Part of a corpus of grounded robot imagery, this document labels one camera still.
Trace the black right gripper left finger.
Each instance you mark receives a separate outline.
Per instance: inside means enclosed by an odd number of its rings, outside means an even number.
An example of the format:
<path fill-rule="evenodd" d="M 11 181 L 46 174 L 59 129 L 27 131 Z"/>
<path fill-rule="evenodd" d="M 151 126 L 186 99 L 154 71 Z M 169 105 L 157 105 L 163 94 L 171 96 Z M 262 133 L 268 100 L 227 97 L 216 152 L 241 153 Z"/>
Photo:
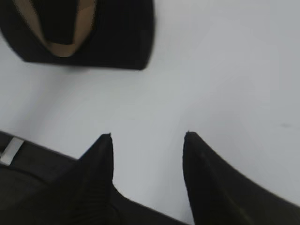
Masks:
<path fill-rule="evenodd" d="M 148 211 L 113 187 L 113 141 L 101 135 L 37 197 L 37 225 L 148 225 Z"/>

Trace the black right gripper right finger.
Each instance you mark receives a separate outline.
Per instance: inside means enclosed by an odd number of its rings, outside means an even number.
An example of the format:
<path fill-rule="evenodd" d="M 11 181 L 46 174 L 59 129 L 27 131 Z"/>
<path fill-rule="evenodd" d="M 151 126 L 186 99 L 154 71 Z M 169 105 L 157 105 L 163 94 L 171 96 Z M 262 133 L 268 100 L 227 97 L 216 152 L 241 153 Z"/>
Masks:
<path fill-rule="evenodd" d="M 182 166 L 197 225 L 298 225 L 300 208 L 257 185 L 197 133 L 184 138 Z"/>

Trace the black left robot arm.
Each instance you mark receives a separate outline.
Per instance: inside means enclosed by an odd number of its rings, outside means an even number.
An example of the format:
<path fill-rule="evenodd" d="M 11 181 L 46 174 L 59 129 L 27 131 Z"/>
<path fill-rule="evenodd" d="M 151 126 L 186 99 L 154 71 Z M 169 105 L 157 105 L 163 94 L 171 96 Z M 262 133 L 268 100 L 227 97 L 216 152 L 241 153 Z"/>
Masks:
<path fill-rule="evenodd" d="M 113 185 L 113 142 L 101 135 L 72 159 L 30 142 L 0 167 L 3 225 L 177 225 L 123 197 Z"/>

